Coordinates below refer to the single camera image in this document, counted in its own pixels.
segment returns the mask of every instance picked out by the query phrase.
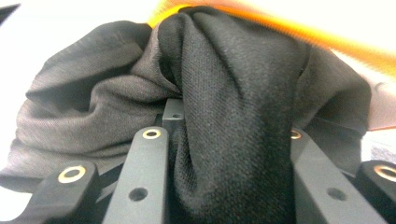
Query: crumpled fabric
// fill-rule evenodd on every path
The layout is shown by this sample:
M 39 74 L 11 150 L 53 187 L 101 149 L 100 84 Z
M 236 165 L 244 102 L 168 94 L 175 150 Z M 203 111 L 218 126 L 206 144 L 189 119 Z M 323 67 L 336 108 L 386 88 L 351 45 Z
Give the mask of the crumpled fabric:
M 170 141 L 176 223 L 294 222 L 291 128 L 353 172 L 371 96 L 329 51 L 210 7 L 152 31 L 104 24 L 51 57 L 26 95 L 0 176 L 43 178 L 71 160 L 104 172 L 167 98 L 182 98 Z

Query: black fabric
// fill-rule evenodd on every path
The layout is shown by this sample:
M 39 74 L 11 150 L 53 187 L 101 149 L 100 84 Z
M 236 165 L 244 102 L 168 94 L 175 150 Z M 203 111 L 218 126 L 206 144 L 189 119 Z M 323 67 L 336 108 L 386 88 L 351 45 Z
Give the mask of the black fabric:
M 98 29 L 36 77 L 1 175 L 42 178 L 74 158 L 103 171 L 167 98 L 183 97 L 186 122 L 170 143 L 172 220 L 292 223 L 291 127 L 334 124 L 330 142 L 338 127 L 353 141 L 365 132 L 370 89 L 329 51 L 208 7 L 163 21 L 144 52 L 137 33 L 148 27 Z

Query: metal ring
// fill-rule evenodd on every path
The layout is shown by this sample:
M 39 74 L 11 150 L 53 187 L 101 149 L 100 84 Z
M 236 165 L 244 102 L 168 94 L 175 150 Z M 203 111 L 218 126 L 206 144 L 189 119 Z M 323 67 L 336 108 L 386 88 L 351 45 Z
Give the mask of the metal ring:
M 73 175 L 73 176 L 66 176 L 67 173 L 70 171 L 78 171 L 78 174 Z M 85 167 L 79 165 L 79 166 L 72 166 L 72 167 L 67 167 L 64 169 L 58 176 L 58 181 L 63 183 L 63 184 L 68 184 L 68 183 L 73 183 L 78 180 L 80 180 L 86 173 Z
M 391 171 L 395 175 L 388 175 L 388 174 L 384 173 L 383 170 Z M 396 169 L 388 167 L 386 165 L 377 165 L 377 166 L 374 167 L 374 171 L 379 176 L 381 176 L 382 178 L 385 178 L 385 179 L 390 180 L 392 182 L 396 182 Z
M 143 137 L 146 139 L 155 139 L 161 135 L 161 132 L 157 129 L 148 129 L 143 133 Z
M 291 139 L 299 139 L 301 137 L 302 135 L 299 132 L 291 130 Z

